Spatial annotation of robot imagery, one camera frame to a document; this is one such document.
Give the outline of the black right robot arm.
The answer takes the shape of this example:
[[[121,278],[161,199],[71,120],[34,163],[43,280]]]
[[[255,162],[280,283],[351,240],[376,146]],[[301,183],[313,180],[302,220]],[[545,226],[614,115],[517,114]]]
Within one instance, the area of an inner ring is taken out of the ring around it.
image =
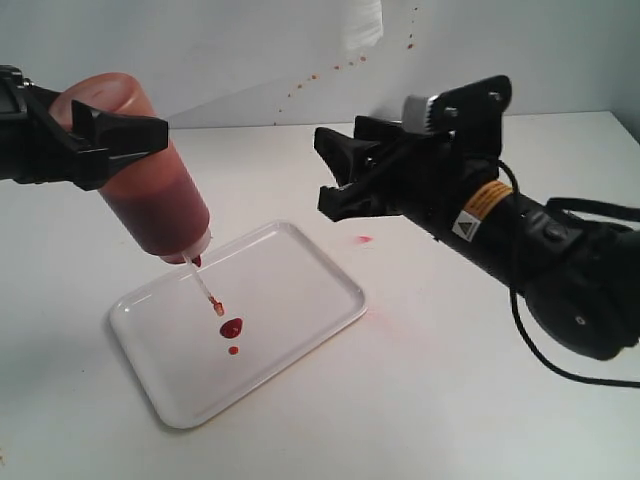
[[[500,180],[499,135],[411,135],[363,119],[352,136],[320,127],[335,178],[318,208],[332,221],[402,216],[523,298],[565,348],[609,360],[639,341],[639,233],[631,211],[583,199],[538,203]]]

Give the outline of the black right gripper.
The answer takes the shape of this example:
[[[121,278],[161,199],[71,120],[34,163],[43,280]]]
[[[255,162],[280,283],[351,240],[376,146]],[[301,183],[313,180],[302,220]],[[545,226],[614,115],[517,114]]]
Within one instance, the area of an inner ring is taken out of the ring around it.
[[[402,215],[455,250],[513,247],[512,188],[498,180],[498,153],[394,126],[356,127],[353,137],[318,127],[313,146],[337,186],[319,191],[329,220]]]

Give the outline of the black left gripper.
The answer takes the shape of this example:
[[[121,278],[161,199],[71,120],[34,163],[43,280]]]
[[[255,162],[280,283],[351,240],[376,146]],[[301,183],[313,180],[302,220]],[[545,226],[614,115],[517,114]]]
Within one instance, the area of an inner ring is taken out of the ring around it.
[[[1,178],[19,184],[71,182],[102,188],[137,161],[168,147],[160,118],[109,113],[74,100],[71,136],[50,115],[61,93],[1,67]]]

